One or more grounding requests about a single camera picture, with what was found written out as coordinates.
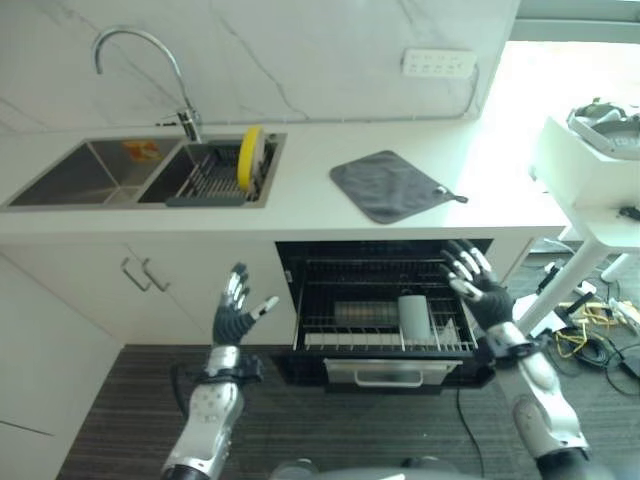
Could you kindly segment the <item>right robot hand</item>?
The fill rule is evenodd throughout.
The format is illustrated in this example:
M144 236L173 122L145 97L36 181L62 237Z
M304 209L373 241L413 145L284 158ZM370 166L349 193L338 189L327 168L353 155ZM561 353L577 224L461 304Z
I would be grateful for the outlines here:
M512 297L499 284L491 264L472 242L448 240L441 255L444 263L440 270L483 331L513 321Z

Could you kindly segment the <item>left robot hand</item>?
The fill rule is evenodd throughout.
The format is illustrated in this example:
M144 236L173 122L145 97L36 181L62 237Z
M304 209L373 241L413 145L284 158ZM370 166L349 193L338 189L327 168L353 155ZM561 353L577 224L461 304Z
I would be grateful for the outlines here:
M213 319L214 345L238 346L253 326L279 303L280 298L272 295L246 310L245 302L250 293L248 279L249 271L244 263L238 262L230 270Z

